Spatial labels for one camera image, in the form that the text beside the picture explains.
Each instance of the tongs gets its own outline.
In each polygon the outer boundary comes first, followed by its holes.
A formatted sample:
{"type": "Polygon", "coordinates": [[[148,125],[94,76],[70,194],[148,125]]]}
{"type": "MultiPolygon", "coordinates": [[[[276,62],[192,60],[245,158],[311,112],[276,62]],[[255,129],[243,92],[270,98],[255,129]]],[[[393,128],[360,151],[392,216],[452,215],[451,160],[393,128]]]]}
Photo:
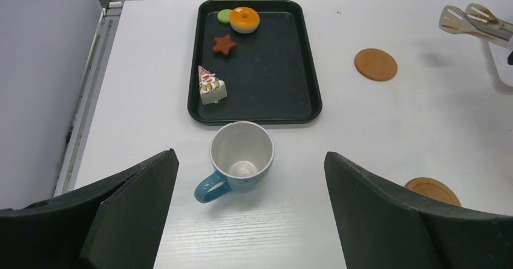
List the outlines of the tongs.
{"type": "MultiPolygon", "coordinates": [[[[471,3],[463,10],[447,5],[440,15],[439,27],[451,34],[470,34],[513,50],[513,24],[493,15],[486,7],[471,3]]],[[[513,65],[513,53],[508,57],[513,65]]]]}

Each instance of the tray rim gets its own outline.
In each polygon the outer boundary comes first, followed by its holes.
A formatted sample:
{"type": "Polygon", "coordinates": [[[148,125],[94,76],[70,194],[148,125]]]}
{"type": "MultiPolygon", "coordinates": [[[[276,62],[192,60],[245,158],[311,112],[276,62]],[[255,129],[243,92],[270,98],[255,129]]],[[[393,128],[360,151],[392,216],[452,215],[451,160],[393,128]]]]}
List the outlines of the tray rim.
{"type": "Polygon", "coordinates": [[[191,63],[191,76],[189,78],[189,92],[188,92],[188,99],[187,99],[187,110],[188,110],[189,115],[196,122],[206,124],[209,126],[220,126],[220,125],[225,125],[225,124],[229,124],[229,123],[237,122],[237,121],[249,121],[249,122],[258,123],[261,125],[306,124],[306,123],[310,123],[315,118],[317,118],[322,111],[322,97],[321,97],[321,90],[319,89],[319,81],[317,79],[317,72],[315,69],[315,64],[313,62],[312,49],[310,47],[310,38],[308,37],[306,22],[304,20],[304,13],[303,13],[303,9],[301,8],[301,6],[297,2],[294,2],[292,0],[207,0],[207,1],[204,1],[203,3],[201,3],[198,8],[198,16],[197,16],[197,20],[196,20],[196,32],[194,35],[194,45],[193,45],[192,63],[191,63]],[[300,24],[303,26],[304,33],[306,35],[305,40],[306,40],[306,46],[307,46],[307,51],[308,51],[307,57],[308,57],[310,63],[312,64],[312,70],[313,70],[312,76],[313,76],[313,79],[315,82],[314,88],[315,88],[315,92],[316,92],[316,94],[318,96],[318,100],[319,100],[319,108],[316,111],[314,111],[308,117],[301,118],[301,119],[294,119],[294,120],[287,120],[287,119],[205,120],[193,112],[193,107],[192,107],[192,103],[191,103],[191,101],[192,101],[191,93],[193,92],[192,89],[195,88],[196,81],[194,79],[196,79],[196,73],[197,73],[197,68],[198,68],[195,63],[196,63],[196,59],[198,57],[197,50],[196,50],[196,44],[198,44],[198,35],[200,34],[201,9],[204,8],[205,5],[211,4],[213,2],[241,2],[242,4],[244,2],[287,2],[289,4],[295,5],[295,7],[299,10],[299,13],[301,15],[300,24]]]}

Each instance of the white table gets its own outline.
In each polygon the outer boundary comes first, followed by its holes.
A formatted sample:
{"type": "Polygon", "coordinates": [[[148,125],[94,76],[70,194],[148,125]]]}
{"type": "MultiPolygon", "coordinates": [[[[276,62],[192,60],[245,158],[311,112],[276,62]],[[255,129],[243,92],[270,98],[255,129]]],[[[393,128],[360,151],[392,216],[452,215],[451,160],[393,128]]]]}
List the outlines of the white table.
{"type": "Polygon", "coordinates": [[[125,3],[76,182],[176,150],[155,268],[344,268],[328,151],[401,185],[436,178],[464,207],[513,215],[513,89],[497,78],[487,44],[437,26],[444,5],[478,2],[495,12],[513,0],[294,0],[306,17],[321,115],[267,126],[276,155],[265,184],[200,204],[193,191],[212,172],[207,149],[218,129],[195,123],[186,108],[203,1],[125,3]],[[368,47],[395,57],[393,80],[355,70],[355,54],[368,47]]]}

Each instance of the green round object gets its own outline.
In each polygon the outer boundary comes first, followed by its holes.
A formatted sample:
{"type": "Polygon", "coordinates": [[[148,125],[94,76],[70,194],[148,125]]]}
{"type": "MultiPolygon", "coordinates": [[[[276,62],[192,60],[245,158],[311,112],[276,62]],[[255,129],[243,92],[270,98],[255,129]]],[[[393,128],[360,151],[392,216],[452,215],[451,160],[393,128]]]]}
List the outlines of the green round object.
{"type": "Polygon", "coordinates": [[[231,9],[224,9],[219,11],[217,13],[217,20],[221,23],[230,23],[230,13],[232,12],[231,9]]]}

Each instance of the gray wall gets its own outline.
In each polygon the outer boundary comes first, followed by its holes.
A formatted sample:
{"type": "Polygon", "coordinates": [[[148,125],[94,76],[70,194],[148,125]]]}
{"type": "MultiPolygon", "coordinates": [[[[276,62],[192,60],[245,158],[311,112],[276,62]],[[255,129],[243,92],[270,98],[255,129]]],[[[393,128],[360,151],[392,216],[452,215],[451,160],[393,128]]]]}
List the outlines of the gray wall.
{"type": "Polygon", "coordinates": [[[0,0],[0,209],[53,196],[101,7],[0,0]]]}

